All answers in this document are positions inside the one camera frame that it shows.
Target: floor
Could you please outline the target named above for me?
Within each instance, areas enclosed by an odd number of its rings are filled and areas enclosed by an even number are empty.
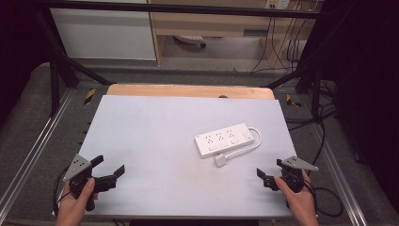
[[[263,47],[259,40],[256,39],[227,39],[227,38],[205,38],[206,48],[181,43],[172,37],[167,38],[167,45],[164,53],[163,63],[156,66],[153,63],[140,64],[135,61],[119,62],[117,66],[110,61],[109,65],[99,65],[95,61],[87,61],[87,65],[94,66],[93,71],[108,79],[117,79],[119,82],[130,83],[161,83],[161,84],[199,84],[199,85],[243,85],[250,87],[258,87],[266,85],[271,81],[284,76],[291,70],[290,62],[286,58],[282,58],[284,66],[288,69],[269,70],[267,60],[263,58]],[[37,137],[40,135],[41,129],[48,121],[50,112],[50,97],[48,79],[42,74],[48,74],[45,67],[37,69],[28,84],[27,92],[21,99],[21,102],[14,107],[8,122],[2,127],[0,137],[1,155],[0,161],[7,162],[9,172],[0,173],[2,182],[11,182],[19,166],[24,162],[24,157],[29,155],[30,148],[35,144]],[[51,185],[43,188],[40,181],[53,181],[57,170],[52,169],[54,166],[63,168],[62,165],[68,162],[70,155],[79,151],[79,140],[84,140],[84,131],[87,131],[95,108],[90,105],[82,105],[84,98],[89,89],[93,86],[98,87],[98,95],[106,92],[106,89],[99,87],[91,79],[79,74],[82,84],[75,91],[74,97],[68,107],[64,119],[60,122],[59,127],[53,131],[53,137],[64,137],[65,140],[50,139],[46,144],[41,157],[38,158],[37,166],[31,170],[31,175],[25,179],[25,186],[21,188],[21,194],[15,200],[15,204],[9,210],[8,219],[5,225],[48,225],[54,224],[48,222],[51,220],[49,213],[39,210],[40,208],[31,208],[31,206],[48,206],[49,197],[45,194],[36,194],[37,190],[49,190]],[[293,102],[300,103],[303,99],[295,95],[296,80],[284,84],[275,90],[276,97],[280,99],[284,116],[306,118],[307,113],[304,108],[298,108],[294,105],[286,104],[286,94],[292,94]],[[93,99],[92,106],[100,101],[96,94]],[[76,112],[80,112],[79,118],[76,119]],[[384,198],[381,190],[373,178],[367,166],[357,164],[351,153],[350,143],[346,139],[341,126],[334,118],[326,120],[328,146],[336,150],[335,154],[344,171],[349,184],[359,202],[359,207],[364,213],[370,225],[399,225],[399,217],[397,213],[392,212],[389,202]],[[23,128],[29,133],[21,133]],[[295,149],[300,156],[305,159],[312,159],[315,147],[319,146],[319,141],[315,138],[314,128],[306,127],[303,130],[294,130],[291,133]],[[54,152],[67,152],[68,154],[55,155]],[[312,180],[319,186],[331,186],[332,179],[328,172],[327,161],[323,156],[318,162],[321,168],[326,169],[325,174],[313,175]],[[9,183],[0,184],[1,193],[7,191]],[[32,197],[36,196],[35,204],[32,203]],[[334,207],[334,199],[326,197],[330,206],[323,206],[329,211],[336,211]],[[46,221],[32,221],[38,218]],[[323,225],[351,225],[348,214],[344,214],[341,218],[326,218],[321,216],[320,222]],[[113,225],[112,223],[103,222],[103,225]],[[292,222],[274,222],[272,220],[263,220],[260,225],[291,225]]]

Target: right hand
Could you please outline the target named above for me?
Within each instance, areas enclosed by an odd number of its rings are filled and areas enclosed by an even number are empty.
[[[311,182],[309,176],[302,170],[304,180]],[[314,210],[314,200],[311,192],[304,186],[298,193],[294,193],[290,187],[279,177],[274,177],[277,186],[284,194],[294,214],[298,225],[317,226],[319,225]]]

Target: power strip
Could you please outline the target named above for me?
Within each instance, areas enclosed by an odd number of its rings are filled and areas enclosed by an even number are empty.
[[[254,137],[245,123],[232,125],[195,136],[201,158],[236,149],[253,143]]]

